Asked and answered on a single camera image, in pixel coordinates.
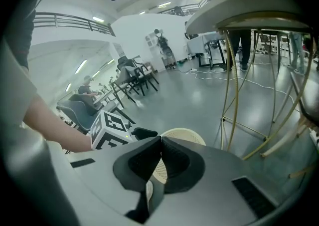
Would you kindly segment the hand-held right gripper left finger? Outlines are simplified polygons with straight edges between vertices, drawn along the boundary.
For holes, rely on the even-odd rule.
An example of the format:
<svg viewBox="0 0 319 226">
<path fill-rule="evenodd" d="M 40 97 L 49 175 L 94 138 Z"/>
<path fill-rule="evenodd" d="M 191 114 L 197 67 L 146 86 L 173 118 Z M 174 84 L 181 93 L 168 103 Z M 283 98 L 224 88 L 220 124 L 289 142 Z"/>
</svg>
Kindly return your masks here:
<svg viewBox="0 0 319 226">
<path fill-rule="evenodd" d="M 150 178 L 161 159 L 161 137 L 146 138 L 138 144 L 141 146 L 117 158 L 113 173 L 126 190 L 140 194 L 136 208 L 127 212 L 126 217 L 145 223 L 150 216 L 149 203 L 154 192 Z"/>
</svg>

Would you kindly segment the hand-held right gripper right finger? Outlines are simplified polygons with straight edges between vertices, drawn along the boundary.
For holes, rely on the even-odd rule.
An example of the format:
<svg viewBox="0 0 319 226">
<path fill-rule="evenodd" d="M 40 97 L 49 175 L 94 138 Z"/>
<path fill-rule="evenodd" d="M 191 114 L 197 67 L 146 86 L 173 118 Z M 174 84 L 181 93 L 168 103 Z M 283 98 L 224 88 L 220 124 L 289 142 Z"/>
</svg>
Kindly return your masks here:
<svg viewBox="0 0 319 226">
<path fill-rule="evenodd" d="M 204 159 L 191 147 L 197 144 L 185 140 L 161 137 L 160 155 L 167 180 L 160 183 L 149 178 L 150 218 L 203 218 L 203 194 L 195 185 L 205 172 Z"/>
</svg>

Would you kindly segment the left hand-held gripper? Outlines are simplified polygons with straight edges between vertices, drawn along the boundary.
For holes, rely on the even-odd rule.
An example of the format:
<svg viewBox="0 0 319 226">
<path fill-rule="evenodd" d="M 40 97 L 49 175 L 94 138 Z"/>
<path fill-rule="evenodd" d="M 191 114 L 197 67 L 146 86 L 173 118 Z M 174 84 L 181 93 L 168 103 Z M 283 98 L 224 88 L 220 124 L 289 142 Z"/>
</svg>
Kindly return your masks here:
<svg viewBox="0 0 319 226">
<path fill-rule="evenodd" d="M 101 150 L 156 137 L 156 131 L 137 127 L 132 132 L 121 116 L 102 110 L 90 129 L 91 149 Z"/>
</svg>

